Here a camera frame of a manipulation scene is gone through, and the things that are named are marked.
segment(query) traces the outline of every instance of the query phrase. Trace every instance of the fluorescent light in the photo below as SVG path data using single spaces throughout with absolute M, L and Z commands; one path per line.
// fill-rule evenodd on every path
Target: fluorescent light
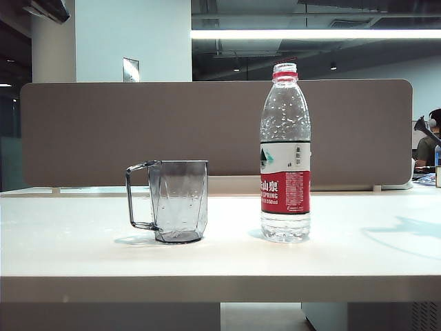
M 192 39 L 441 39 L 441 30 L 192 30 Z

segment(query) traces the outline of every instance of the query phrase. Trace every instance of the brown partition panel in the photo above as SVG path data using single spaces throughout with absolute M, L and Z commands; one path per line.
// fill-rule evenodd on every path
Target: brown partition panel
M 312 120 L 313 188 L 409 179 L 408 82 L 300 86 Z M 211 175 L 258 174 L 258 127 L 270 88 L 263 81 L 28 84 L 21 91 L 25 180 L 122 185 L 123 170 L 145 159 L 208 159 Z

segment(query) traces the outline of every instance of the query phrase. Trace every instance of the white pillar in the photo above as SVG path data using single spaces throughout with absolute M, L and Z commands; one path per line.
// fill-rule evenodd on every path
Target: white pillar
M 72 17 L 62 26 L 33 20 L 34 82 L 123 81 L 123 57 L 139 60 L 141 81 L 192 80 L 190 0 L 67 0 L 66 6 Z
M 59 25 L 32 16 L 32 81 L 34 83 L 76 81 L 75 1 L 66 0 L 71 17 Z

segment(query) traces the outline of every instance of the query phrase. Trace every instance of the mug handle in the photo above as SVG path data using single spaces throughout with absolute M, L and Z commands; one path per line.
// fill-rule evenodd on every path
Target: mug handle
M 132 188 L 130 187 L 130 175 L 131 175 L 131 173 L 133 171 L 140 170 L 140 169 L 143 169 L 143 168 L 147 168 L 147 173 L 148 173 L 149 167 L 154 165 L 157 162 L 158 161 L 144 161 L 144 162 L 141 162 L 139 164 L 132 165 L 131 167 L 128 167 L 126 169 L 126 171 L 125 171 L 125 188 L 127 190 L 127 198 L 128 198 L 128 201 L 129 201 L 130 224 L 132 224 L 132 226 L 134 228 L 144 229 L 144 230 L 153 230 L 153 231 L 158 230 L 158 227 L 156 227 L 153 222 L 151 222 L 151 223 L 143 223 L 143 222 L 138 222 L 137 223 L 137 222 L 135 222 L 135 220 L 133 218 Z

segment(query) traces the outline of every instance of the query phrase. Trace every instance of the person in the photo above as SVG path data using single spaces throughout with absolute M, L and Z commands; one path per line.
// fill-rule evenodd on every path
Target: person
M 429 126 L 435 136 L 440 138 L 441 126 L 441 108 L 435 109 L 429 113 Z M 415 167 L 434 166 L 435 165 L 435 141 L 429 137 L 424 137 L 418 143 L 416 150 Z

